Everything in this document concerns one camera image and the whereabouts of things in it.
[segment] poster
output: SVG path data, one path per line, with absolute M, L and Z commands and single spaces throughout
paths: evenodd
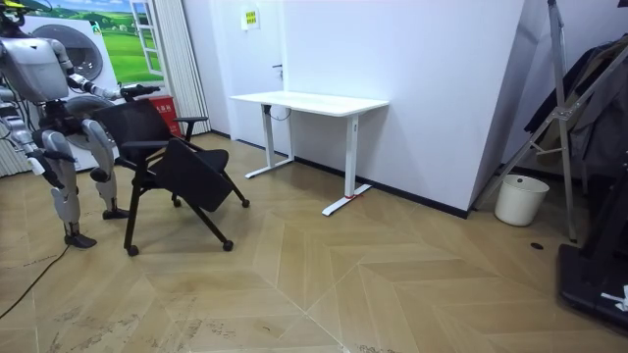
M 48 4 L 41 0 L 22 0 L 22 3 L 31 8 L 48 9 Z M 98 23 L 117 81 L 129 83 L 163 80 L 161 76 L 148 71 L 129 0 L 50 0 L 50 4 L 52 11 L 37 11 L 29 15 Z M 137 11 L 142 22 L 142 13 L 145 14 L 145 10 L 142 7 Z M 154 48 L 152 33 L 143 30 L 142 35 L 146 46 Z M 160 68 L 156 55 L 151 57 L 151 64 L 155 69 Z

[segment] standing desk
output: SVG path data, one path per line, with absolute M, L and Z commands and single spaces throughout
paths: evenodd
M 264 106 L 277 105 L 290 108 L 298 112 L 346 119 L 344 197 L 323 210 L 323 215 L 330 216 L 335 210 L 344 206 L 345 204 L 353 200 L 355 196 L 363 193 L 371 187 L 371 185 L 369 184 L 363 184 L 362 186 L 355 189 L 358 117 L 364 112 L 389 105 L 388 101 L 288 91 L 245 94 L 232 96 L 231 98 L 239 101 L 259 103 L 261 105 L 262 119 L 264 122 L 264 140 L 266 142 L 266 167 L 255 172 L 251 172 L 245 177 L 252 178 L 294 161 L 290 119 L 287 119 L 289 141 L 288 157 L 279 163 L 275 163 L 273 161 L 275 147 L 273 144 L 273 126 L 271 121 L 272 118 L 270 116 L 270 109 L 265 110 Z

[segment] trash can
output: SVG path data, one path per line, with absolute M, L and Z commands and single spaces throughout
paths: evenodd
M 549 190 L 540 180 L 508 175 L 501 183 L 495 216 L 509 225 L 525 227 L 534 220 Z

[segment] clothes rack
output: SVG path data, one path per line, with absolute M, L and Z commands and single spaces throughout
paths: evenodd
M 557 106 L 551 111 L 539 128 L 530 136 L 526 143 L 515 153 L 508 161 L 497 178 L 494 178 L 487 184 L 480 196 L 478 197 L 474 209 L 478 210 L 491 197 L 503 179 L 512 171 L 512 169 L 530 152 L 537 150 L 538 155 L 558 153 L 562 154 L 562 171 L 565 185 L 565 203 L 567 210 L 567 234 L 571 242 L 577 241 L 576 229 L 573 218 L 573 188 L 571 185 L 571 161 L 569 152 L 569 140 L 567 136 L 567 122 L 572 116 L 587 102 L 587 100 L 596 92 L 601 82 L 606 80 L 615 69 L 628 57 L 628 47 L 625 48 L 608 66 L 608 68 L 596 79 L 587 90 L 574 102 L 571 106 L 565 103 L 565 92 L 563 87 L 563 78 L 566 71 L 565 47 L 564 47 L 564 22 L 560 15 L 560 10 L 556 4 L 556 0 L 548 1 L 549 7 L 549 26 L 551 36 L 551 53 L 554 68 L 554 79 L 556 85 L 556 102 Z M 560 147 L 550 150 L 541 148 L 537 144 L 539 137 L 548 129 L 551 123 L 557 121 L 560 131 Z

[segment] curtain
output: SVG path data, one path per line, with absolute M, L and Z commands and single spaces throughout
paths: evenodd
M 0 124 L 0 136 L 6 135 L 7 132 L 7 129 Z M 11 143 L 0 140 L 0 177 L 28 171 L 30 171 L 30 166 L 26 162 L 24 152 L 15 152 Z
M 177 115 L 181 118 L 208 117 L 182 0 L 153 0 L 152 5 L 152 13 L 156 14 L 156 36 L 165 59 L 166 85 L 175 97 Z M 193 133 L 209 130 L 209 121 L 202 122 L 194 126 Z

